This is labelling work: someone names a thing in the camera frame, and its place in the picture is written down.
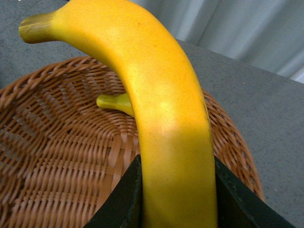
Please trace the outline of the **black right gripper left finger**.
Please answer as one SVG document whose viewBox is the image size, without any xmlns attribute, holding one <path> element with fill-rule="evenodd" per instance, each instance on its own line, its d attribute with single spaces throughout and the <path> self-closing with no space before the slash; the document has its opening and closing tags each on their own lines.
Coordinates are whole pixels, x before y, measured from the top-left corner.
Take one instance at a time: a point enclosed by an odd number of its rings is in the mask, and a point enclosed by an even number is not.
<svg viewBox="0 0 304 228">
<path fill-rule="evenodd" d="M 88 228 L 140 228 L 142 208 L 142 164 L 137 155 Z"/>
</svg>

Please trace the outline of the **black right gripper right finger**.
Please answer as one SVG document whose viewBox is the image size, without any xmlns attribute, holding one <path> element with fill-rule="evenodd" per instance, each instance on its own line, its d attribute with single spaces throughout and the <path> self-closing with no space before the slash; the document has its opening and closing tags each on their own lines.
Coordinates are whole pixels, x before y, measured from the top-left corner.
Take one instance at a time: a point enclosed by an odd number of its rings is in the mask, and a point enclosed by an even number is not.
<svg viewBox="0 0 304 228">
<path fill-rule="evenodd" d="M 219 228 L 293 228 L 215 158 Z"/>
</svg>

